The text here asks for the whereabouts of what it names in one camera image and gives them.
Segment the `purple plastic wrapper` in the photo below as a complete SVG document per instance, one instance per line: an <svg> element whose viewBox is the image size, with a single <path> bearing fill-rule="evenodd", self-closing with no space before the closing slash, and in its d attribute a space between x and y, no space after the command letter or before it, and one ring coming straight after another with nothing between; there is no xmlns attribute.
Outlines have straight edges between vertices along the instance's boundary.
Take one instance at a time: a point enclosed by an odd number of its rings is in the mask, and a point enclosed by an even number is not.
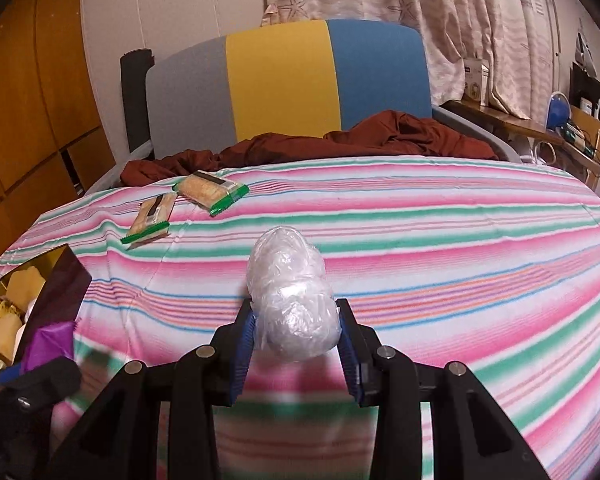
<svg viewBox="0 0 600 480"><path fill-rule="evenodd" d="M74 358L73 333L76 322L58 322L37 328L24 348L20 364L22 374L29 373L54 359Z"/></svg>

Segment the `white plastic bag bundle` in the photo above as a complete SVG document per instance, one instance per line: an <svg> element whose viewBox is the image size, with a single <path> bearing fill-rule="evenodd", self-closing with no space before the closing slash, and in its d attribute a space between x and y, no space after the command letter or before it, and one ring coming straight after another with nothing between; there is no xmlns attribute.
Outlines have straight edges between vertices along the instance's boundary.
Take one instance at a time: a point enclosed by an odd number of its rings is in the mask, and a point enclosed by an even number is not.
<svg viewBox="0 0 600 480"><path fill-rule="evenodd" d="M276 226L254 244L247 290L256 316L254 345L286 362L334 348L341 328L321 253L291 226Z"/></svg>

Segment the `yellow knitted sock bundle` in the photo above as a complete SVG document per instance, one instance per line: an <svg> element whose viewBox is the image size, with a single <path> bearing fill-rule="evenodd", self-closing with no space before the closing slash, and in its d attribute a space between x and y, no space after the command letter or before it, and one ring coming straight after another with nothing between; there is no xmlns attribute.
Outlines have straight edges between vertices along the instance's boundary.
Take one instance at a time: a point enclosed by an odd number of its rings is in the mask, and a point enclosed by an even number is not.
<svg viewBox="0 0 600 480"><path fill-rule="evenodd" d="M14 360L22 328L21 311L7 298L0 298L0 353L9 361Z"/></svg>

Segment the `gold metal tin tray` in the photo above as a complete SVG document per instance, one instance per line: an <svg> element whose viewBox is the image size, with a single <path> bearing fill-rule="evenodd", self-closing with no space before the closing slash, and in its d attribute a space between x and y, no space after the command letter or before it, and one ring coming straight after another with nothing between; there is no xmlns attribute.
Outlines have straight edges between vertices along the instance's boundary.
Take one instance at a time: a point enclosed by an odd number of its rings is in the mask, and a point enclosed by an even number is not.
<svg viewBox="0 0 600 480"><path fill-rule="evenodd" d="M53 353L72 355L72 335L92 277L67 245L0 277L0 364L28 370Z"/></svg>

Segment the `green edged snack pack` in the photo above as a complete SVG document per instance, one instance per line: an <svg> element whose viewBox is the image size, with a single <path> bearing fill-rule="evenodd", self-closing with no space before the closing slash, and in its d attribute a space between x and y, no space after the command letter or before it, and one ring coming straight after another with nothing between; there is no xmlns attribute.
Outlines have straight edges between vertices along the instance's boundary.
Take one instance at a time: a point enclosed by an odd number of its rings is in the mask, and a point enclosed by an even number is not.
<svg viewBox="0 0 600 480"><path fill-rule="evenodd" d="M132 226L121 243L139 245L163 237L169 232L170 217L176 200L174 192L164 193L144 200Z"/></svg>
<svg viewBox="0 0 600 480"><path fill-rule="evenodd" d="M222 214L249 193L248 185L194 171L172 186L178 196L208 211L211 217Z"/></svg>

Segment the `striped pink green bedsheet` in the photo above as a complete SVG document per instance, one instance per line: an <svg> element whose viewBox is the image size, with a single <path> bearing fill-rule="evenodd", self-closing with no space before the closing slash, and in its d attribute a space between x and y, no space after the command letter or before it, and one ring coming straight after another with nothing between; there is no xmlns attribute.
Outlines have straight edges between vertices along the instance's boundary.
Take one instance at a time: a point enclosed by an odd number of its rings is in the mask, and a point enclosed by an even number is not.
<svg viewBox="0 0 600 480"><path fill-rule="evenodd" d="M359 157L225 170L249 193L210 217L179 200L162 240L122 244L172 179L42 214L0 255L0 277L68 245L91 274L74 352L84 384L56 408L62 438L125 362L171 362L242 302L262 233L292 226L332 291L416 362L468 365L554 479L600 460L600 198L557 169Z"/></svg>

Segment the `dark red blanket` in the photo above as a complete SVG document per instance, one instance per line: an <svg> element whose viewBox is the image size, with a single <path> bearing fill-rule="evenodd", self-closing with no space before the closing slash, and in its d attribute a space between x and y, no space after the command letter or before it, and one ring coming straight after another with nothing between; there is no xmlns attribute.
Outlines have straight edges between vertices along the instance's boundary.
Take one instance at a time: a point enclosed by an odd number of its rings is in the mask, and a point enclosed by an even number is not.
<svg viewBox="0 0 600 480"><path fill-rule="evenodd" d="M185 150L156 160L131 160L120 180L126 186L143 186L188 176L196 170L212 172L313 159L402 155L498 158L488 142L466 136L434 118L384 110L349 130L331 131L320 138L268 132L219 153Z"/></svg>

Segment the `wooden wardrobe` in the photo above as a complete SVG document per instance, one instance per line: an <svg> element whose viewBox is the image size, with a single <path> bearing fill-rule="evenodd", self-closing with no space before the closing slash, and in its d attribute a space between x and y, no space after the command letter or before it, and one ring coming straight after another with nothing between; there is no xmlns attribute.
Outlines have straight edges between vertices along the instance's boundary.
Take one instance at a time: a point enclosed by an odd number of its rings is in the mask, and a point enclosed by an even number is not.
<svg viewBox="0 0 600 480"><path fill-rule="evenodd" d="M0 257L112 168L80 0L10 0L0 15Z"/></svg>

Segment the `wooden bedside table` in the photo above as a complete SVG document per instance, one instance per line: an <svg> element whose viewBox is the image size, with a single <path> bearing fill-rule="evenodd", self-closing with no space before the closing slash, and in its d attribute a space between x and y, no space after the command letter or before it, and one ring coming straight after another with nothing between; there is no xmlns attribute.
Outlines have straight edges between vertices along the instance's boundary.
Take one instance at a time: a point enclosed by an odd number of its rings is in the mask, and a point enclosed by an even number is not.
<svg viewBox="0 0 600 480"><path fill-rule="evenodd" d="M542 124L520 119L476 102L452 100L443 108L494 134L509 144L527 162L545 164L570 172L583 182L600 177L600 162L568 143Z"/></svg>

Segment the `beige patterned curtain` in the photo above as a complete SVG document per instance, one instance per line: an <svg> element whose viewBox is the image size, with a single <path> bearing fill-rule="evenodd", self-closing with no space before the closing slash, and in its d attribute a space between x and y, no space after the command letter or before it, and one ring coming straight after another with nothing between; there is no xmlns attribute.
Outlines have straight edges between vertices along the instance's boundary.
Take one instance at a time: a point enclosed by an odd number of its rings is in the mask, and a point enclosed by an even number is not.
<svg viewBox="0 0 600 480"><path fill-rule="evenodd" d="M431 97L458 100L465 63L486 62L486 100L539 122L552 93L550 30L543 0L266 0L281 22L362 18L416 29L426 53Z"/></svg>

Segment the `black bed post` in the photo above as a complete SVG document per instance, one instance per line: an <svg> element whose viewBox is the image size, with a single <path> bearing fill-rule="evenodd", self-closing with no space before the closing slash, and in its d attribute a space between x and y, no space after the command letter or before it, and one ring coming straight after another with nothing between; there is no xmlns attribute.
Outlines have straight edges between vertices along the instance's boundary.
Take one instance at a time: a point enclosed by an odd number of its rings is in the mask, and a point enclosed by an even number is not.
<svg viewBox="0 0 600 480"><path fill-rule="evenodd" d="M120 58L124 125L132 159L147 158L152 154L146 76L154 65L155 57L150 49L136 49Z"/></svg>

